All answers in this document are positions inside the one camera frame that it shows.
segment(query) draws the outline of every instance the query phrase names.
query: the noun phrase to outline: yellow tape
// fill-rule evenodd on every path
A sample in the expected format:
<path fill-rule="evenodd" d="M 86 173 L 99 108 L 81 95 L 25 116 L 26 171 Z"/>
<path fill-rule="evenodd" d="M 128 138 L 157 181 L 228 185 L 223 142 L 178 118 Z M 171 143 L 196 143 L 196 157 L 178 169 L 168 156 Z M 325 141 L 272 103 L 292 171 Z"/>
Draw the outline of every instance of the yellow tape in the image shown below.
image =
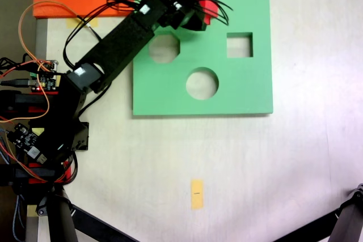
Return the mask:
<path fill-rule="evenodd" d="M 61 84 L 61 76 L 57 75 L 56 76 L 56 87 L 59 87 L 59 84 Z"/>
<path fill-rule="evenodd" d="M 81 20 L 78 19 L 78 18 L 67 18 L 66 19 L 67 28 L 75 28 L 80 21 Z M 93 19 L 92 21 L 89 22 L 89 24 L 90 24 L 90 26 L 92 28 L 97 27 L 98 26 L 98 18 Z"/>
<path fill-rule="evenodd" d="M 192 193 L 192 210 L 203 208 L 203 181 L 202 180 L 192 180 L 191 193 Z"/>
<path fill-rule="evenodd" d="M 27 217 L 38 217 L 38 214 L 36 212 L 36 205 L 28 205 L 27 206 Z"/>
<path fill-rule="evenodd" d="M 39 136 L 44 132 L 44 128 L 32 128 L 32 132 Z"/>

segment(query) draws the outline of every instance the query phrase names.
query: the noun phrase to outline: table surface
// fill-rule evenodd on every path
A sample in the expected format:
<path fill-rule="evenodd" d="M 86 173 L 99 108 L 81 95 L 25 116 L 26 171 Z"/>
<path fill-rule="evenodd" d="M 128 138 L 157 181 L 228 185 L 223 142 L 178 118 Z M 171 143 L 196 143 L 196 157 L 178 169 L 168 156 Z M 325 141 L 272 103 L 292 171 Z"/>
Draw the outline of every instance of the table surface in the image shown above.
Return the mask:
<path fill-rule="evenodd" d="M 137 240 L 174 242 L 274 241 L 339 207 L 363 181 L 362 3 L 271 0 L 268 116 L 135 118 L 129 65 L 82 116 L 90 149 L 78 152 L 71 201 Z M 120 20 L 101 18 L 95 30 L 104 36 Z M 48 20 L 47 59 L 62 63 L 70 31 Z M 70 59 L 96 42 L 82 31 Z M 204 181 L 199 210 L 192 179 Z"/>

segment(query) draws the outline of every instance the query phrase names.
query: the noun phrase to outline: circuit board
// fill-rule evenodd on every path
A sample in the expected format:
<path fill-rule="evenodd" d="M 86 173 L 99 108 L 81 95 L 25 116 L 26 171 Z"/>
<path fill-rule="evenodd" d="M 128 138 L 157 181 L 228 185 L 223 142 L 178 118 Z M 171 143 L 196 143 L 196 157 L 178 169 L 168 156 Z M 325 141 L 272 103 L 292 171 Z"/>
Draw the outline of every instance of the circuit board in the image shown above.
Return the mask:
<path fill-rule="evenodd" d="M 31 158 L 36 159 L 37 162 L 43 164 L 47 160 L 47 158 L 34 146 L 38 136 L 23 124 L 17 124 L 14 131 L 8 132 L 7 137 L 15 147 L 24 151 Z"/>
<path fill-rule="evenodd" d="M 50 72 L 57 72 L 58 62 L 55 60 L 51 60 L 51 63 L 44 64 L 44 67 L 47 68 Z M 35 86 L 31 88 L 32 92 L 41 92 L 41 88 L 39 86 L 39 82 L 37 81 L 37 75 L 35 73 L 30 73 L 30 77 L 36 81 Z M 52 92 L 56 91 L 58 87 L 59 76 L 39 76 L 40 85 L 43 87 L 44 91 Z"/>

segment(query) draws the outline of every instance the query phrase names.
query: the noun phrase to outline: gray floor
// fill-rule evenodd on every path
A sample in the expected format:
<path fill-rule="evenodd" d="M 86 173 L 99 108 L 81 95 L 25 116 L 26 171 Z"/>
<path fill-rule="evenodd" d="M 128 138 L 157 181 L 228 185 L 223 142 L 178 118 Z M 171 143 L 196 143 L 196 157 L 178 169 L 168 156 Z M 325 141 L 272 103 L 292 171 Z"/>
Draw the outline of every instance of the gray floor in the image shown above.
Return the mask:
<path fill-rule="evenodd" d="M 22 60 L 24 50 L 19 42 L 18 22 L 24 9 L 33 0 L 0 0 L 0 57 L 8 57 L 16 62 Z M 24 19 L 23 36 L 28 48 L 35 48 L 36 20 L 31 12 Z M 16 241 L 12 236 L 12 216 L 14 213 L 16 196 L 11 187 L 0 188 L 0 233 L 2 241 Z M 16 226 L 20 239 L 24 239 L 25 232 L 21 226 Z"/>

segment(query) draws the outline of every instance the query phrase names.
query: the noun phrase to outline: green foam board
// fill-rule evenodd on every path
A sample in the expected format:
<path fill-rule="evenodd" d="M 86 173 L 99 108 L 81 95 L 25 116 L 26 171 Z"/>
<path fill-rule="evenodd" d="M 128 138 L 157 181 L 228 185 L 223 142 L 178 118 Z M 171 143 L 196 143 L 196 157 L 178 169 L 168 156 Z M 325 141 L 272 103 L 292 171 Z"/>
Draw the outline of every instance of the green foam board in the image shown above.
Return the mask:
<path fill-rule="evenodd" d="M 180 40 L 180 54 L 171 63 L 156 63 L 149 45 L 133 62 L 134 115 L 272 113 L 272 71 L 269 0 L 220 0 L 229 26 L 212 19 L 205 32 L 159 27 L 155 36 L 171 33 Z M 227 37 L 252 34 L 253 56 L 227 57 Z M 190 96 L 190 74 L 205 67 L 218 77 L 218 90 L 206 100 Z"/>

